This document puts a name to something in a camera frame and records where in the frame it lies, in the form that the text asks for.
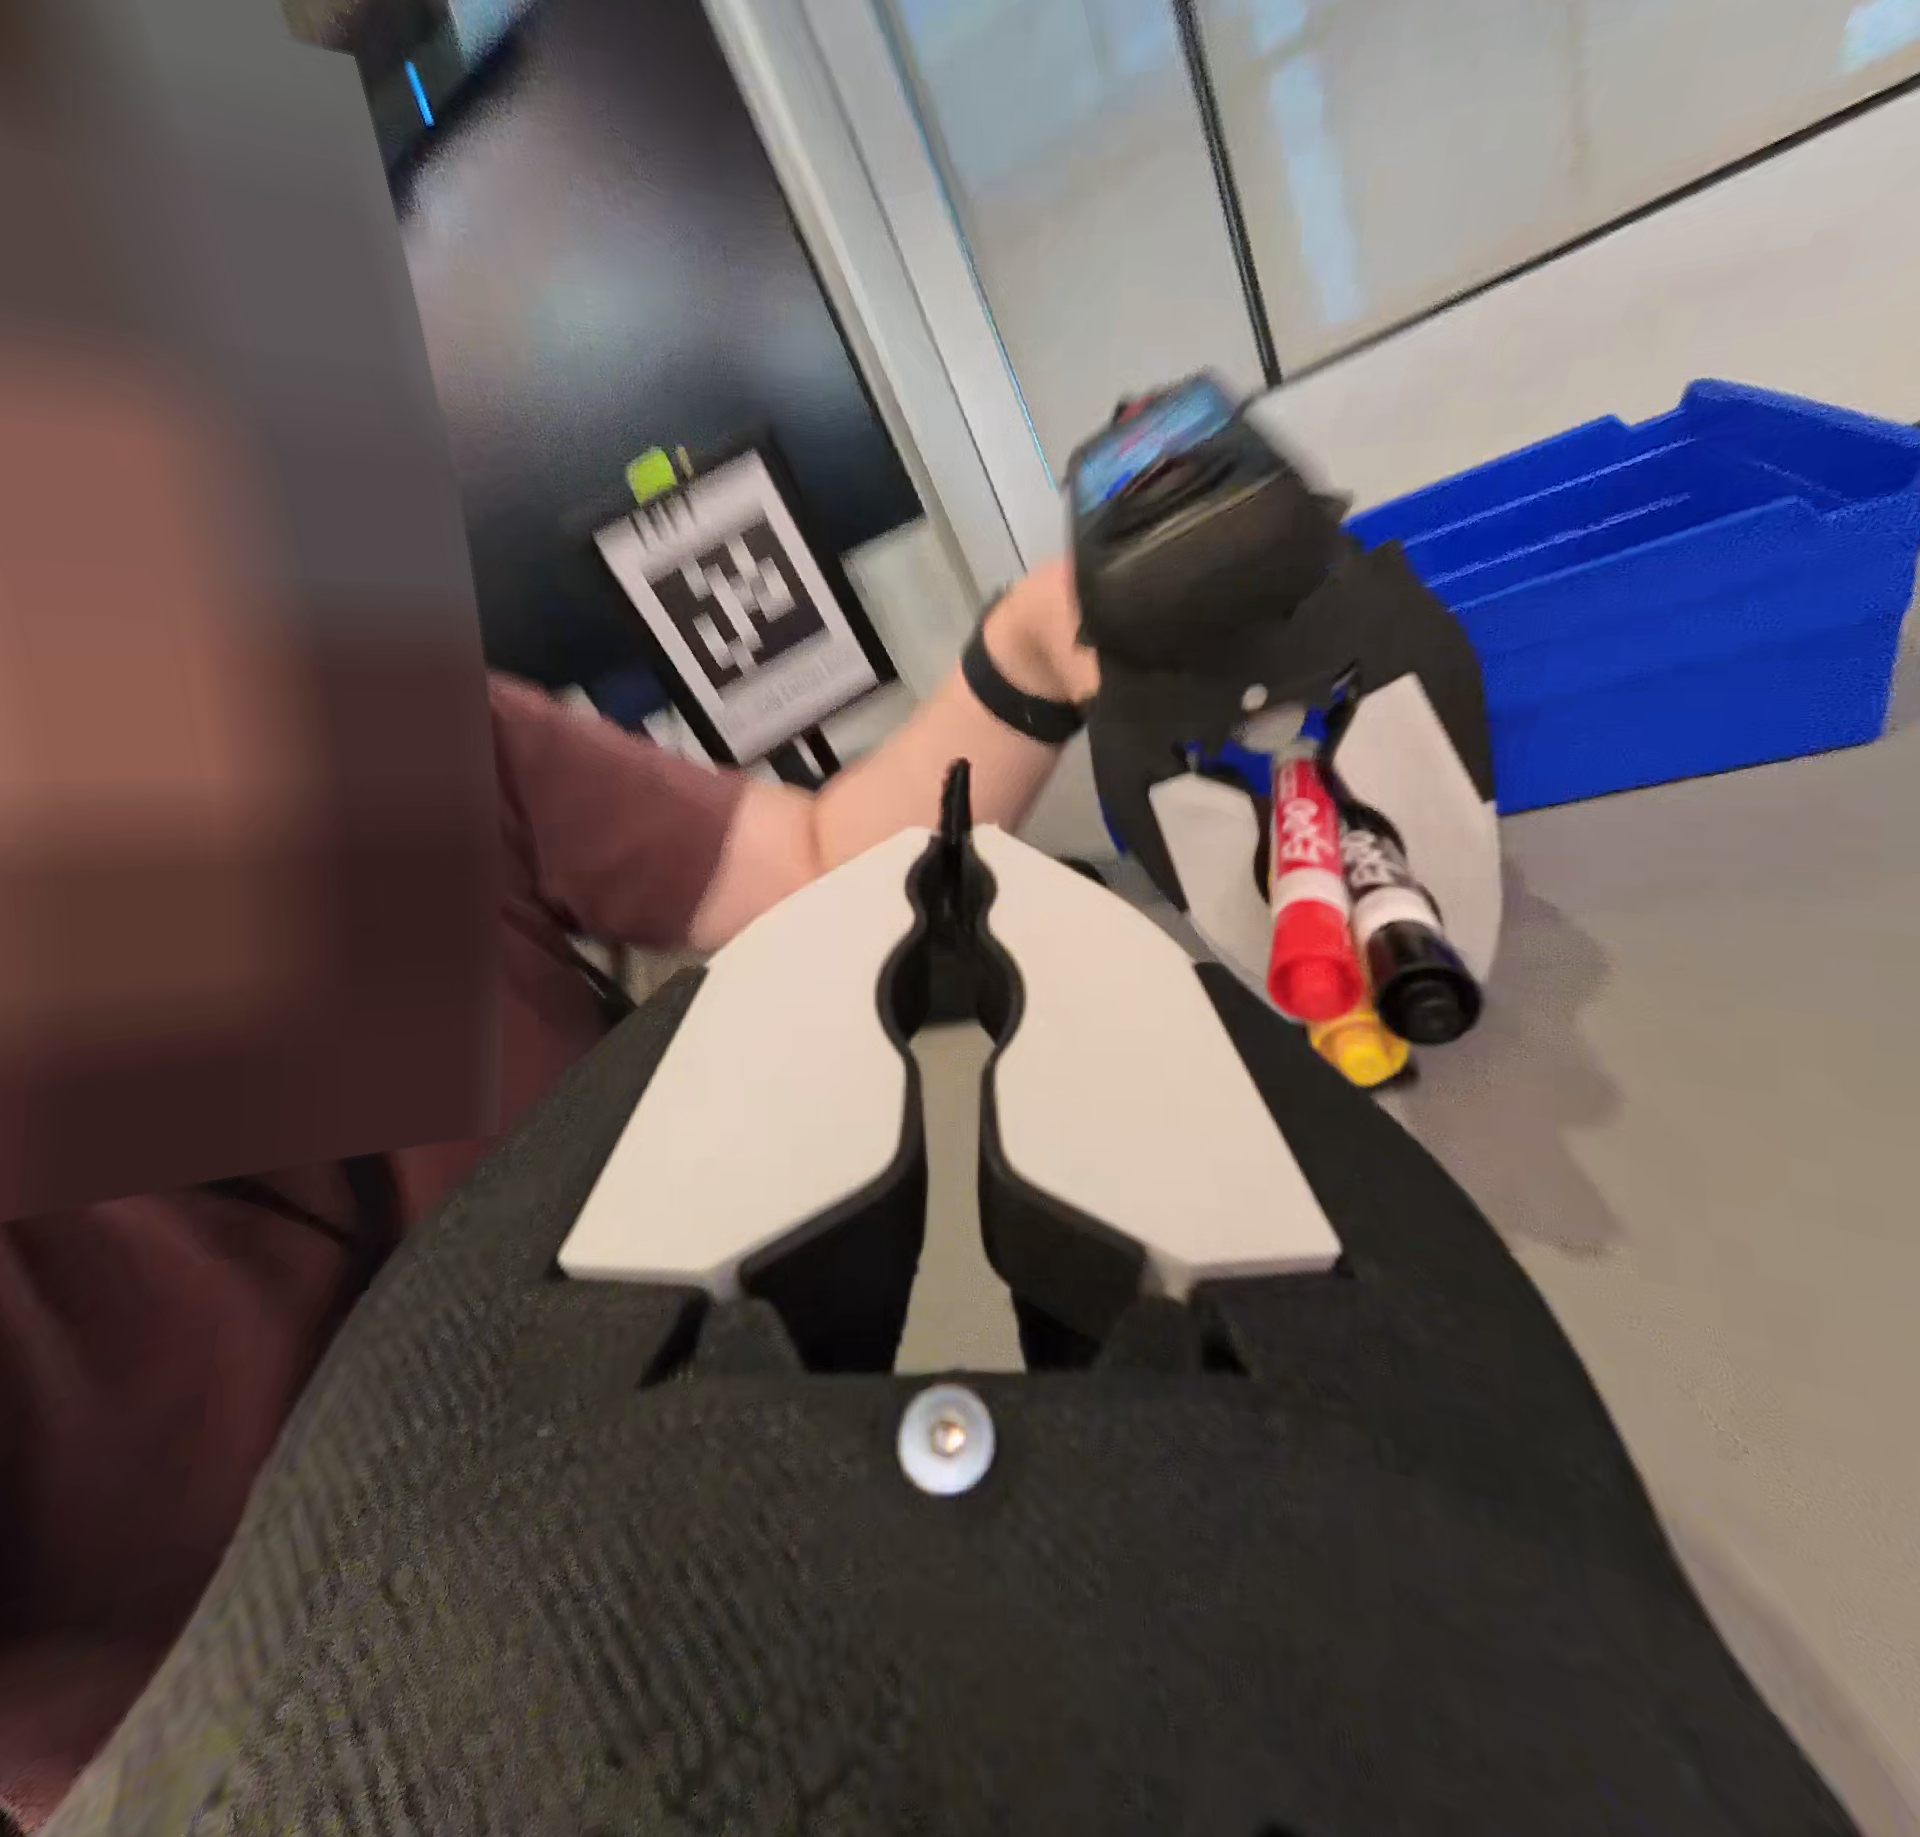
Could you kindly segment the red dry erase marker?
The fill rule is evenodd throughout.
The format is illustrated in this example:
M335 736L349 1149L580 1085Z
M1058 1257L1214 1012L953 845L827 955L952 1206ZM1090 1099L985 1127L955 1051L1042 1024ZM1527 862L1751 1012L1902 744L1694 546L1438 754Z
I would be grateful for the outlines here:
M1338 809L1308 739L1272 762L1268 803L1267 903L1271 943L1267 992L1301 1024L1356 1009L1366 976L1342 864Z

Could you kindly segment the black screen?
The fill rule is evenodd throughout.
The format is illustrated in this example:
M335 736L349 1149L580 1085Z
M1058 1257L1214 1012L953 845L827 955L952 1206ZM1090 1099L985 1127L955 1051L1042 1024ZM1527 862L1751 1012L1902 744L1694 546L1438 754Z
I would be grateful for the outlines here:
M626 470L766 456L882 682L845 560L920 497L702 0L352 0L459 481L487 662L650 651L593 529Z

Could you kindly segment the blue plastic bin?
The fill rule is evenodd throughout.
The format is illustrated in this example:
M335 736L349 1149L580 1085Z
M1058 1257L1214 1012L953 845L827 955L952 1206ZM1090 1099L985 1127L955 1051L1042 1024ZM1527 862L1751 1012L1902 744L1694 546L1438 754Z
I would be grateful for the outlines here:
M1477 650L1498 809L1868 745L1916 586L1917 430L1692 381L1356 512Z

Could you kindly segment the black wristband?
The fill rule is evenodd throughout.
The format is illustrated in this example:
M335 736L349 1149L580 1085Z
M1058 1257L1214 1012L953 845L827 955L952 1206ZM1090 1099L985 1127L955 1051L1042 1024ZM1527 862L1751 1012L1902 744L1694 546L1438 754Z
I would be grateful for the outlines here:
M989 651L987 607L976 621L957 670L973 699L1006 728L1043 747L1072 744L1089 722L1085 702L1047 699L1013 683L994 662Z

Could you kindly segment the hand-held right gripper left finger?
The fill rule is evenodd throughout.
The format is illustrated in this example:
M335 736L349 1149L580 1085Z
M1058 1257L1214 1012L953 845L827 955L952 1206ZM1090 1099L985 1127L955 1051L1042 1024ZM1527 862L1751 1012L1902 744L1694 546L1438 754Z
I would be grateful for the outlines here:
M923 890L906 829L713 955L560 1249L565 1278L776 1310L803 1369L892 1372L923 1249L910 1039Z

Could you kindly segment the person's left hand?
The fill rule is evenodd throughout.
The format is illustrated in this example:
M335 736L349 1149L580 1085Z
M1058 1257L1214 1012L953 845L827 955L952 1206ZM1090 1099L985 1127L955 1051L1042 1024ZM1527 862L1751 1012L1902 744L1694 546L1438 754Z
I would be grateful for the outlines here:
M1072 708L1097 697L1097 659L1083 639L1067 556L1043 561L1006 589L987 611L984 632L997 674L1022 697Z

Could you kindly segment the person's left forearm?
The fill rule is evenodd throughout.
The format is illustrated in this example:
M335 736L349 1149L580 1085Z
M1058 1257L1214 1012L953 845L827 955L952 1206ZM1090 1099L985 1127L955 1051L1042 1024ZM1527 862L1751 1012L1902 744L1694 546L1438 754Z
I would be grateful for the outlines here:
M948 772L970 769L973 816L1018 827L1058 762L993 715L957 674L816 794L734 776L738 802L683 948L707 955L831 871L940 818Z

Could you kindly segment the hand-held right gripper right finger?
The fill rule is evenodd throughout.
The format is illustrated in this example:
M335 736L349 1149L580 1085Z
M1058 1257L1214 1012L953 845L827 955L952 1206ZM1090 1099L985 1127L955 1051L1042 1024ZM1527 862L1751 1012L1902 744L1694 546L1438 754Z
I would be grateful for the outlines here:
M1029 1369L1085 1369L1138 1303L1323 1278L1342 1244L1210 990L1150 915L973 831L989 1064L979 1228Z

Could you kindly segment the black and white tag board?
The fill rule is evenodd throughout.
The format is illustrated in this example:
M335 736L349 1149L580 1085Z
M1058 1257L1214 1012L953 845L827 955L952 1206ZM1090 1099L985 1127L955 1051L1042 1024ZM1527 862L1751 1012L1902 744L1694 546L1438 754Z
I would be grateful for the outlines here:
M715 761L830 776L827 724L897 670L842 561L809 536L776 443L751 433L693 465L650 508L626 488L592 543L657 654L673 710Z

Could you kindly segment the yellow marker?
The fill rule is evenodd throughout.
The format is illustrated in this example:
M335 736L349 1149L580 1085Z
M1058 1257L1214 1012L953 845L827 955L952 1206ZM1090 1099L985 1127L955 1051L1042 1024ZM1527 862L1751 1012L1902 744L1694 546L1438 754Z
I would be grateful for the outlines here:
M1310 1022L1308 1039L1321 1062L1363 1092L1404 1081L1412 1069L1409 1043L1370 1002L1360 1002L1343 1015Z

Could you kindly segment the black dry erase marker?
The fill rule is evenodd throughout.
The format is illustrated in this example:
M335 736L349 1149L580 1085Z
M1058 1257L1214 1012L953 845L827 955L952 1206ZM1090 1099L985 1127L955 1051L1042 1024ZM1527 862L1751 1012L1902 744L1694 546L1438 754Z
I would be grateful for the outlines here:
M1477 1026L1483 988L1392 823L1345 797L1338 823L1349 924L1374 1008L1409 1045L1451 1045Z

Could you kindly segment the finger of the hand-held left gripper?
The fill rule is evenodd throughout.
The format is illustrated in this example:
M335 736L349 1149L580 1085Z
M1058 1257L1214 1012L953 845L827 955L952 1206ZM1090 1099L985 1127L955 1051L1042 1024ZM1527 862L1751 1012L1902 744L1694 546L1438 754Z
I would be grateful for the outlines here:
M1201 940L1235 976L1264 976L1272 945L1267 900L1267 811L1239 783L1183 772L1150 791L1150 805Z
M1484 985L1503 928L1501 816L1416 674L1363 693L1330 739L1338 797L1392 825L1453 948Z

